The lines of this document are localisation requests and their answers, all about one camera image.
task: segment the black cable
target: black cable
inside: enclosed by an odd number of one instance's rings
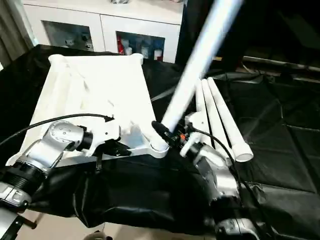
[[[265,222],[265,224],[266,224],[266,226],[267,226],[267,228],[268,228],[268,231],[270,232],[269,234],[270,234],[271,237],[275,240],[275,239],[276,239],[276,235],[275,235],[275,233],[274,233],[274,231],[273,231],[273,229],[272,229],[272,227],[271,227],[271,224],[270,224],[270,222],[269,222],[269,220],[268,220],[268,218],[267,218],[264,210],[262,209],[262,207],[261,207],[258,199],[256,198],[256,196],[255,196],[254,192],[252,191],[252,189],[250,188],[250,186],[246,183],[246,181],[244,181],[244,180],[242,180],[242,179],[240,178],[239,172],[238,172],[238,170],[237,170],[237,168],[236,168],[236,161],[235,161],[234,158],[232,157],[231,153],[228,151],[227,147],[226,147],[218,138],[216,138],[215,136],[211,135],[210,133],[207,133],[207,132],[205,132],[205,131],[201,131],[201,130],[199,130],[199,129],[196,129],[196,128],[194,128],[192,125],[189,125],[189,127],[190,127],[190,130],[191,130],[191,131],[198,132],[198,133],[200,133],[200,134],[204,134],[204,135],[210,137],[212,140],[216,141],[216,142],[224,149],[224,151],[226,152],[226,154],[227,154],[228,157],[230,158],[231,163],[232,163],[232,166],[233,166],[233,168],[234,168],[234,172],[235,172],[235,174],[236,174],[235,178],[236,178],[236,181],[237,181],[238,184],[239,184],[239,193],[241,194],[241,190],[242,190],[241,184],[243,184],[243,185],[245,186],[245,188],[247,189],[247,191],[249,192],[251,198],[253,199],[254,205],[256,206],[256,208],[257,208],[257,209],[259,210],[259,212],[261,213],[261,216],[262,216],[262,218],[263,218],[263,220],[264,220],[264,222]]]
[[[98,117],[98,118],[103,118],[105,120],[105,122],[109,122],[111,120],[114,120],[113,117],[109,117],[109,116],[105,116],[105,115],[101,115],[101,114],[95,114],[95,113],[77,113],[77,114],[70,114],[70,115],[66,115],[66,116],[58,116],[58,117],[54,117],[48,120],[44,120],[44,121],[40,121],[37,123],[34,123],[30,126],[27,126],[19,131],[17,131],[16,133],[10,135],[9,137],[7,137],[5,140],[3,140],[2,142],[0,142],[0,147],[5,144],[6,142],[8,142],[10,139],[28,131],[29,129],[38,127],[40,125],[43,124],[47,124],[47,123],[51,123],[54,121],[58,121],[58,120],[62,120],[62,119],[69,119],[69,118],[76,118],[76,117]]]

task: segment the black cloth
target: black cloth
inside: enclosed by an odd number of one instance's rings
[[[52,54],[97,53],[38,45],[0,72],[0,140],[29,124]],[[145,60],[150,97],[176,85],[182,69]],[[238,163],[267,218],[281,239],[320,238],[320,85],[245,73],[215,75],[218,88],[254,153]],[[161,120],[171,95],[152,103]],[[194,111],[194,102],[188,112]],[[19,151],[24,136],[2,146],[1,163]],[[208,215],[197,171],[177,152],[163,159],[149,155],[56,168],[33,198],[32,209],[77,216],[87,227],[103,222],[172,232],[207,234]],[[259,215],[250,196],[245,206]]]

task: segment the floor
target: floor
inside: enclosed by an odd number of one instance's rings
[[[23,215],[33,221],[39,217],[39,213],[29,210]],[[177,234],[160,229],[147,229],[114,223],[86,228],[75,217],[64,218],[48,214],[43,215],[38,227],[34,230],[23,226],[18,233],[17,240],[83,240],[95,231],[104,232],[113,240],[215,240],[212,237]]]

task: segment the shelf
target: shelf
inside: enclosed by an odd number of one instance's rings
[[[170,0],[130,0],[126,4],[113,4],[110,0],[22,0],[22,3],[174,25],[181,25],[183,14],[183,2]]]

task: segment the white cabinet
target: white cabinet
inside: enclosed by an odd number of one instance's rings
[[[40,44],[95,52],[142,53],[174,63],[183,3],[170,0],[22,0]]]
[[[101,23],[106,51],[117,53],[117,39],[125,39],[129,46],[123,47],[132,48],[134,53],[154,59],[154,52],[160,50],[164,62],[175,62],[180,25],[109,15],[101,15]]]
[[[39,44],[105,51],[99,14],[35,5],[24,9]]]

